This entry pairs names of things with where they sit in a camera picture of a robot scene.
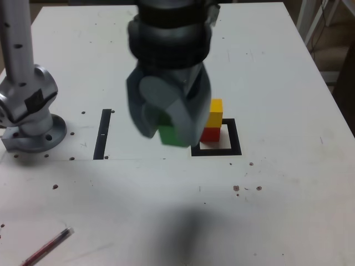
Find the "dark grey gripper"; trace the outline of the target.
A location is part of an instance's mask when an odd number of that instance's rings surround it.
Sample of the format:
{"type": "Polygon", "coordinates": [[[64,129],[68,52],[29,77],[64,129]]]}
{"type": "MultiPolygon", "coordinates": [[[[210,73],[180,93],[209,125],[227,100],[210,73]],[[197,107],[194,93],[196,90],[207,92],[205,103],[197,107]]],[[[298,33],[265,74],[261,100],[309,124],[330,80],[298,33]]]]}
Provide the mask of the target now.
{"type": "Polygon", "coordinates": [[[170,122],[178,141],[195,146],[209,116],[211,86],[203,63],[163,69],[138,61],[126,80],[131,119],[139,132],[152,138],[170,122]]]}

